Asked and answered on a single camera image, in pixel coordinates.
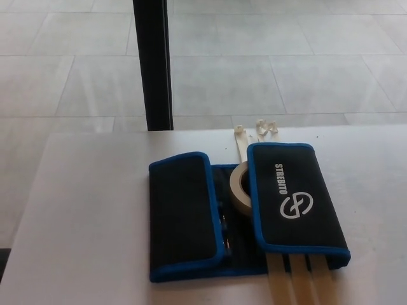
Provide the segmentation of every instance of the black pole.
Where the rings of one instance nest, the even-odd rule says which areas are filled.
[[[147,128],[173,130],[167,0],[133,0]]]

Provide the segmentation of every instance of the gray floor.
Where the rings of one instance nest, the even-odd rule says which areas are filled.
[[[171,0],[176,129],[407,122],[407,0]],[[0,248],[52,132],[145,130],[132,0],[0,0]]]

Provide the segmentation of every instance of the blue edging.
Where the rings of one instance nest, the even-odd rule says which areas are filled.
[[[251,186],[250,197],[252,201],[252,218],[254,226],[254,235],[259,246],[266,252],[278,252],[282,254],[324,254],[324,255],[338,255],[345,259],[345,263],[341,266],[332,266],[333,268],[339,268],[346,266],[350,260],[349,250],[336,248],[336,247],[318,247],[318,246],[283,246],[273,245],[266,242],[263,232],[261,230],[260,221],[260,207],[259,207],[259,194],[256,181],[256,167],[254,165],[253,149],[256,146],[288,146],[288,147],[305,147],[314,151],[314,148],[310,144],[306,143],[276,143],[276,142],[262,142],[253,143],[247,148],[247,160],[249,164],[249,182]]]
[[[194,280],[198,278],[220,278],[222,276],[248,276],[263,275],[267,273],[267,267],[252,269],[214,269],[201,270],[194,273],[176,273],[169,274],[162,278],[156,278],[153,283],[162,283],[165,281]]]
[[[216,165],[211,165],[211,167],[214,168],[236,168],[238,164],[216,164]]]
[[[148,166],[149,170],[151,167],[160,165],[162,163],[172,162],[178,159],[185,159],[190,157],[201,157],[203,159],[203,163],[205,166],[205,173],[206,173],[206,181],[208,185],[208,194],[209,194],[209,204],[210,204],[210,212],[212,214],[212,223],[214,225],[214,234],[216,240],[216,253],[214,257],[210,259],[203,259],[200,261],[191,261],[191,262],[180,262],[177,264],[165,265],[155,269],[154,271],[150,272],[150,280],[152,282],[157,282],[160,278],[164,278],[168,275],[173,273],[183,273],[188,271],[194,271],[204,268],[211,268],[218,265],[224,257],[225,250],[223,246],[223,238],[222,238],[222,227],[219,212],[217,210],[217,200],[215,194],[215,185],[212,176],[212,169],[210,166],[210,161],[208,155],[204,154],[203,152],[195,151],[195,152],[187,152],[185,154],[178,154],[177,156],[169,157],[167,159],[163,159],[157,162],[154,162]]]

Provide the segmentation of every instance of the masking tape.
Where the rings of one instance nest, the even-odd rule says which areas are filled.
[[[242,214],[251,217],[252,204],[248,194],[243,190],[242,179],[248,174],[247,161],[239,164],[231,173],[229,185],[232,203]]]

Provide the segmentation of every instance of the white logo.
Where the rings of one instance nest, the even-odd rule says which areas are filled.
[[[287,215],[287,214],[284,212],[284,208],[286,207],[286,204],[287,204],[288,201],[291,199],[290,197],[287,197],[287,198],[282,202],[281,207],[280,207],[280,213],[281,213],[281,215],[282,215],[283,217],[288,218],[288,219],[295,219],[295,218],[299,218],[299,217],[301,216],[299,207],[300,207],[300,205],[303,204],[304,199],[301,199],[301,200],[299,200],[299,201],[297,200],[297,196],[301,196],[301,195],[305,195],[305,196],[308,196],[308,198],[310,198],[310,203],[308,204],[307,208],[302,212],[302,214],[305,215],[306,213],[308,213],[308,212],[311,210],[312,205],[314,204],[314,199],[312,199],[312,196],[309,195],[308,193],[297,192],[297,193],[294,193],[294,194],[293,194],[293,205],[292,205],[291,208],[290,208],[290,212],[295,211],[295,212],[294,212],[294,215]]]

